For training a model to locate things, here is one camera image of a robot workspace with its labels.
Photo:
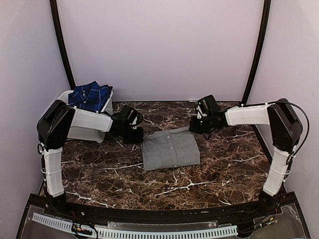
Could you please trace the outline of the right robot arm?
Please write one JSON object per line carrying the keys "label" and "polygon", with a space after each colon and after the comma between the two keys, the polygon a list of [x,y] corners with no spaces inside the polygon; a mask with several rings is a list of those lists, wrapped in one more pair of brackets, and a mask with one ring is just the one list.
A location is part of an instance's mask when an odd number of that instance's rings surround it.
{"label": "right robot arm", "polygon": [[189,131],[205,135],[215,130],[239,125],[266,125],[272,137],[273,154],[262,192],[273,197],[290,174],[293,160],[310,132],[307,113],[285,98],[272,102],[243,104],[230,101],[228,107],[212,95],[195,101],[195,115],[189,121]]}

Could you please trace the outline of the grey long sleeve shirt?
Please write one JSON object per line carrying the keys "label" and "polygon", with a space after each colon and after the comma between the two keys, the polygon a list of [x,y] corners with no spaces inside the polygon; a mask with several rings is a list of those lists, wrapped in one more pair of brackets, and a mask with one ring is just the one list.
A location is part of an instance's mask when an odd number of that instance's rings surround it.
{"label": "grey long sleeve shirt", "polygon": [[197,142],[188,127],[147,135],[141,149],[145,171],[200,164]]}

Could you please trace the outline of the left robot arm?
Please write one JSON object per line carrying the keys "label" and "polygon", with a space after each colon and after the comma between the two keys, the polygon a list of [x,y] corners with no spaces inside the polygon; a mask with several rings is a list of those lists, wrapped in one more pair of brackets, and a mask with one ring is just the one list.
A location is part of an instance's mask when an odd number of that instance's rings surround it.
{"label": "left robot arm", "polygon": [[47,193],[55,198],[64,194],[62,182],[62,151],[67,139],[101,143],[110,133],[124,144],[143,142],[140,127],[143,115],[130,106],[123,106],[114,114],[91,112],[56,100],[37,123],[38,154],[42,156],[41,172]]}

